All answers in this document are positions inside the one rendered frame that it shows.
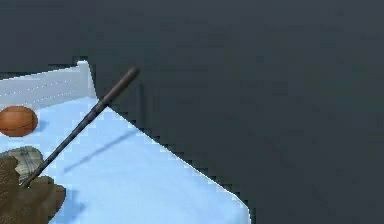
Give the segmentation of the grey checked round cushion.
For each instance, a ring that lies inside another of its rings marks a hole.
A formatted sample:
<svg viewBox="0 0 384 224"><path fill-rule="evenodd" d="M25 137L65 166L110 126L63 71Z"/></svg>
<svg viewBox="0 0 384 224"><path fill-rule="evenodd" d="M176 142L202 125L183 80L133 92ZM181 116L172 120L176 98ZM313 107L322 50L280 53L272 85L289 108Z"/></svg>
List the grey checked round cushion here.
<svg viewBox="0 0 384 224"><path fill-rule="evenodd" d="M13 156L18 160L15 170L19 173L22 184L44 161L42 153L35 147L24 146L0 153L0 157Z"/></svg>

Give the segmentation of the bed with light blue sheet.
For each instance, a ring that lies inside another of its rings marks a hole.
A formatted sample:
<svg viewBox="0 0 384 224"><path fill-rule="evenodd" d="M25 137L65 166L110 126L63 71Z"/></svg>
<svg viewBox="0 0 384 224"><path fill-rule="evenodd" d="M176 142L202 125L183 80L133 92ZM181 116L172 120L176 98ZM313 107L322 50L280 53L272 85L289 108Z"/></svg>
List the bed with light blue sheet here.
<svg viewBox="0 0 384 224"><path fill-rule="evenodd" d="M39 118L25 137L0 134L0 152L33 146L50 155L97 101L85 61L0 80L0 110L23 105ZM237 196L110 108L44 172L67 189L50 224L251 224L249 209Z"/></svg>

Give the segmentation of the brown teddy bear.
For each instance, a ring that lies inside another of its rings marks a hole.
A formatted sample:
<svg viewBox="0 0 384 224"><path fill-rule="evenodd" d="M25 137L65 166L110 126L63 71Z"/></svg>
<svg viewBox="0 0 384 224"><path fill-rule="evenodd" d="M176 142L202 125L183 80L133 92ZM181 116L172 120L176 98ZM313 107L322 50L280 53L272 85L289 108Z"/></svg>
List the brown teddy bear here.
<svg viewBox="0 0 384 224"><path fill-rule="evenodd" d="M66 189L49 176L22 188L17 165L14 157L0 157L0 224L48 224L60 210Z"/></svg>

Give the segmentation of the black baseball bat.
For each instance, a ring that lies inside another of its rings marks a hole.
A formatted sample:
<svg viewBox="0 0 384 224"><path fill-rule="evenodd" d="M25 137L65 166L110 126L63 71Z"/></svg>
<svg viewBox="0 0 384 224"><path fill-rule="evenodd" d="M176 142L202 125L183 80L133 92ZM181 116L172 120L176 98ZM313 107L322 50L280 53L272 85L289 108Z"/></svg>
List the black baseball bat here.
<svg viewBox="0 0 384 224"><path fill-rule="evenodd" d="M31 182L37 178L58 157L58 155L135 80L139 73L139 68L130 68L127 73L109 90L109 92L86 114L86 116L56 147L56 149L35 169L32 174L28 176L25 181L22 182L20 187L29 187Z"/></svg>

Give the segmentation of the orange basketball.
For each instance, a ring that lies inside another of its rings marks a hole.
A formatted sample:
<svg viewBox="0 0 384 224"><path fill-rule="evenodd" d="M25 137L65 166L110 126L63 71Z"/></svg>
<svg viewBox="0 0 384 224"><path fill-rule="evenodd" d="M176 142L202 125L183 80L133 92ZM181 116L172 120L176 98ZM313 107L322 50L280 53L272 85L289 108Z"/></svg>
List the orange basketball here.
<svg viewBox="0 0 384 224"><path fill-rule="evenodd" d="M0 133L8 137L24 137L38 124L36 113L25 106L9 106L0 111Z"/></svg>

